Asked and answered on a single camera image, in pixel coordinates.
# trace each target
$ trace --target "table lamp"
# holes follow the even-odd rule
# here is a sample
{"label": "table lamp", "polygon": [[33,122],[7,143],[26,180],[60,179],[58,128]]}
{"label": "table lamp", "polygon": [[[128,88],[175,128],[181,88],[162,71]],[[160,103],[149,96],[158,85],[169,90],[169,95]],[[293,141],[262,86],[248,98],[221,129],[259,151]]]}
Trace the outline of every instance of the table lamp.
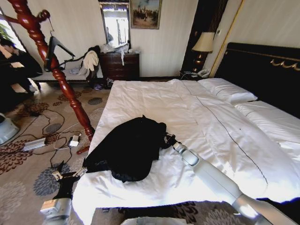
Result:
{"label": "table lamp", "polygon": [[193,72],[199,72],[203,68],[208,53],[212,52],[212,42],[214,36],[214,32],[202,32],[199,40],[192,48],[193,51],[200,52],[198,57],[194,60],[194,65],[196,68],[193,68]]}

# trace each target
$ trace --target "wall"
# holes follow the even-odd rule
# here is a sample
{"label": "wall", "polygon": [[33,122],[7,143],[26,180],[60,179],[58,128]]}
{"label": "wall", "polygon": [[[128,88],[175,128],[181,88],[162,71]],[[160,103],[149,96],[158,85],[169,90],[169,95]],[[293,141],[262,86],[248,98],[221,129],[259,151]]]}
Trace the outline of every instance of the wall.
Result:
{"label": "wall", "polygon": [[[133,48],[140,48],[141,76],[178,76],[187,47],[198,0],[163,0],[159,30],[131,29]],[[51,14],[56,36],[76,56],[83,55],[94,45],[106,43],[104,27],[97,0],[28,0],[34,15],[42,9]],[[3,13],[16,17],[6,0],[0,1]],[[33,40],[26,30],[13,24],[16,33],[29,53],[41,64]],[[43,22],[41,30],[48,42],[50,24]],[[59,48],[55,51],[59,61],[70,56]]]}
{"label": "wall", "polygon": [[[33,15],[37,15],[43,9],[50,12],[51,22],[55,29],[54,36],[76,57],[82,56],[89,47],[106,42],[97,0],[28,0],[28,5]],[[8,1],[2,0],[0,6],[4,14],[16,17],[14,9]],[[34,41],[29,38],[27,31],[19,24],[12,23],[12,25],[29,53],[43,64],[37,47]],[[46,37],[46,42],[48,42],[51,30],[50,23],[48,21],[43,22],[41,30]],[[70,58],[59,48],[55,53],[60,62]]]}
{"label": "wall", "polygon": [[[229,27],[240,0],[229,0],[219,29]],[[227,42],[300,47],[299,0],[245,0]],[[216,37],[215,42],[224,40]],[[210,55],[205,67],[210,68],[216,54]],[[222,57],[216,62],[218,66]]]}
{"label": "wall", "polygon": [[142,76],[179,76],[198,0],[163,0],[159,30],[131,29]]}

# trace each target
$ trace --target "carved wooden post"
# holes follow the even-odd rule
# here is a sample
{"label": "carved wooden post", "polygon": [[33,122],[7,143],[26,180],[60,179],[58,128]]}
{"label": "carved wooden post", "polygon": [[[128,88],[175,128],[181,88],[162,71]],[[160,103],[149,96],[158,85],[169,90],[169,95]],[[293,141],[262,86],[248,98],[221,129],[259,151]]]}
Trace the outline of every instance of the carved wooden post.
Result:
{"label": "carved wooden post", "polygon": [[[15,9],[15,12],[17,13],[17,22],[27,30],[31,39],[35,41],[38,53],[42,57],[43,61],[45,61],[48,51],[48,44],[45,42],[45,37],[42,31],[40,30],[41,26],[39,23],[50,17],[49,12],[43,10],[41,13],[38,14],[37,17],[35,17],[28,8],[27,0],[8,1],[12,4],[12,6]],[[52,71],[53,76],[56,80],[58,80],[62,93],[68,98],[70,106],[73,108],[78,121],[84,127],[85,133],[91,141],[95,130],[94,128],[92,128],[90,124],[90,119],[87,116],[84,109],[82,108],[81,103],[75,98],[74,90],[66,81],[64,73],[59,68],[57,68],[58,66],[59,62],[56,56],[54,55],[53,60],[51,62],[51,68],[56,68]]]}

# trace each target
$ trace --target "white towel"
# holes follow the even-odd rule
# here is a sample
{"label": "white towel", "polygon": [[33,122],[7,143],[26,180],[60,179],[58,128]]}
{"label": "white towel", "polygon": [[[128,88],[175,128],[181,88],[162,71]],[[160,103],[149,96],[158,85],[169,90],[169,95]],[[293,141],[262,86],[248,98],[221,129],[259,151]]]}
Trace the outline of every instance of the white towel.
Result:
{"label": "white towel", "polygon": [[98,65],[98,63],[99,58],[94,51],[89,51],[83,59],[84,67],[90,71],[94,71],[94,66]]}

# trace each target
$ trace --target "white duvet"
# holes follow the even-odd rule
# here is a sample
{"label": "white duvet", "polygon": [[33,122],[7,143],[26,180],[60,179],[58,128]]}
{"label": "white duvet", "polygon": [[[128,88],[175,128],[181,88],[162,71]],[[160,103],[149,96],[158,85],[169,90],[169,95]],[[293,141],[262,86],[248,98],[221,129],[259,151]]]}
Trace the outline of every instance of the white duvet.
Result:
{"label": "white duvet", "polygon": [[[232,105],[195,81],[115,81],[89,152],[114,127],[142,115],[164,122],[167,132],[224,172],[248,196],[277,202],[300,196],[300,172],[289,156]],[[169,148],[160,151],[149,175],[139,182],[122,183],[110,171],[85,174],[75,189],[73,207],[90,224],[95,208],[204,200],[222,201]]]}

